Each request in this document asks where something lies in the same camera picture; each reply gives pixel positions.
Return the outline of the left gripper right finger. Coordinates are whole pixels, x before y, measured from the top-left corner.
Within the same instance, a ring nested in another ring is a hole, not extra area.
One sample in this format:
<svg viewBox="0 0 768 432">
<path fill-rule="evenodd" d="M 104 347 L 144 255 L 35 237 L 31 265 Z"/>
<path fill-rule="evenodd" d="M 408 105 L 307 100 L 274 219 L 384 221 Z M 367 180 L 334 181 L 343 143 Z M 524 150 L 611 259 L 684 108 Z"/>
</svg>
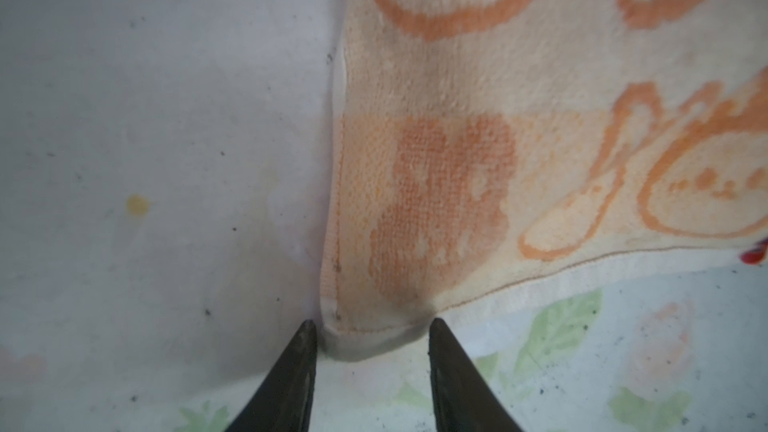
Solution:
<svg viewBox="0 0 768 432">
<path fill-rule="evenodd" d="M 441 318 L 430 324 L 428 354 L 438 432 L 522 431 Z"/>
</svg>

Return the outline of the orange rabbit print towel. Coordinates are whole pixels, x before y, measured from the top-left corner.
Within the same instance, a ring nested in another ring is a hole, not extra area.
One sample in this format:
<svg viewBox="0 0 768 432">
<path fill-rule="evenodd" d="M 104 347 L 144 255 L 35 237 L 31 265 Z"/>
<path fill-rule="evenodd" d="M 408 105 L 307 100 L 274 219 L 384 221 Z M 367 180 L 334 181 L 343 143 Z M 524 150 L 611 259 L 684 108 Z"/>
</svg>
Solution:
<svg viewBox="0 0 768 432">
<path fill-rule="evenodd" d="M 767 236 L 767 0 L 348 0 L 329 351 L 475 324 Z"/>
</svg>

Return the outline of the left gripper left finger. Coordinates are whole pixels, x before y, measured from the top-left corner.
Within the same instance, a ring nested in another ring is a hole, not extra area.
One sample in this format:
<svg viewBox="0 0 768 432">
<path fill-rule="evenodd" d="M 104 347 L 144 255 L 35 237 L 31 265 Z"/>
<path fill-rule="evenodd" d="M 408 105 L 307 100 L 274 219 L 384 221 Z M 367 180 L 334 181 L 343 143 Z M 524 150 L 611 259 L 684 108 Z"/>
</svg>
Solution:
<svg viewBox="0 0 768 432">
<path fill-rule="evenodd" d="M 317 327 L 305 320 L 227 432 L 307 432 L 318 356 Z"/>
</svg>

